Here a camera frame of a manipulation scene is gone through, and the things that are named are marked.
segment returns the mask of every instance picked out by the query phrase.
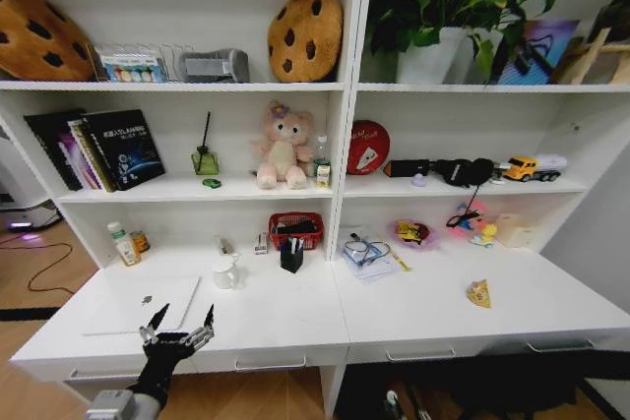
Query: plastic bottle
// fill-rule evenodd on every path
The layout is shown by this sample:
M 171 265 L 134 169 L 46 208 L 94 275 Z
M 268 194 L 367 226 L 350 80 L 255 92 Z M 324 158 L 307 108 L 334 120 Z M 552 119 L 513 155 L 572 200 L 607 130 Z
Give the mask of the plastic bottle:
M 107 230 L 111 235 L 116 250 L 126 266 L 134 266 L 140 262 L 140 253 L 136 249 L 133 240 L 123 229 L 119 221 L 107 223 Z
M 327 142 L 328 137 L 326 135 L 317 137 L 317 145 L 315 146 L 315 175 L 317 175 L 317 166 L 320 164 L 331 164 L 331 161 L 328 159 Z
M 328 150 L 326 143 L 328 137 L 320 135 L 317 137 L 317 146 L 315 147 L 315 178 L 316 185 L 320 188 L 330 188 L 331 161 L 328 159 Z

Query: reed diffuser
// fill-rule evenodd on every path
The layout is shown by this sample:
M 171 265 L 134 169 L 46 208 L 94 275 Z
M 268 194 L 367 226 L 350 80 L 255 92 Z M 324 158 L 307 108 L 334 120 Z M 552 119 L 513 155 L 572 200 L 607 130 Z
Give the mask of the reed diffuser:
M 208 129 L 210 128 L 211 112 L 206 117 L 206 127 L 204 128 L 204 138 L 197 147 L 197 151 L 193 152 L 190 157 L 193 161 L 195 174 L 198 176 L 216 176 L 219 174 L 219 159 L 217 154 L 208 150 Z

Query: pink bowl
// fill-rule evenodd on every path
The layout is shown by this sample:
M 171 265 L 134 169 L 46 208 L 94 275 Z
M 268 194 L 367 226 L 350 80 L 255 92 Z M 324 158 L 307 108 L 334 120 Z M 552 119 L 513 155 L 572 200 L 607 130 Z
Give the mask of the pink bowl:
M 398 233 L 396 233 L 399 221 L 408 221 L 410 223 L 420 223 L 422 225 L 425 225 L 429 229 L 429 236 L 427 236 L 419 245 L 414 241 L 405 241 L 398 235 Z M 390 232 L 390 236 L 393 237 L 398 243 L 416 251 L 432 250 L 434 248 L 437 248 L 440 242 L 440 237 L 437 235 L 437 232 L 434 228 L 414 218 L 399 218 L 398 220 L 394 220 L 387 225 L 387 229 Z

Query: robotic hand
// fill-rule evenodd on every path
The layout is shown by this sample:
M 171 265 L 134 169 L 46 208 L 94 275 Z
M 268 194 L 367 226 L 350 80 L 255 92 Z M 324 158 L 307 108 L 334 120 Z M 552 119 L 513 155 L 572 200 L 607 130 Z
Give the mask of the robotic hand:
M 166 311 L 166 304 L 147 327 L 140 327 L 147 364 L 138 383 L 127 390 L 102 390 L 86 413 L 87 420 L 155 420 L 166 405 L 168 388 L 175 366 L 191 357 L 215 336 L 213 305 L 202 327 L 192 331 L 156 334 Z

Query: black pen holder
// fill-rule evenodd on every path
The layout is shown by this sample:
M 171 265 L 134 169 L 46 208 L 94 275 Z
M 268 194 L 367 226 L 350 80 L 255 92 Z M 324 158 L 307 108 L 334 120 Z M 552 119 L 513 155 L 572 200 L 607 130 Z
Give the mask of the black pen holder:
M 286 241 L 280 246 L 280 266 L 283 270 L 296 273 L 302 267 L 304 261 L 304 246 L 299 250 L 295 250 L 293 254 L 291 252 L 291 244 Z

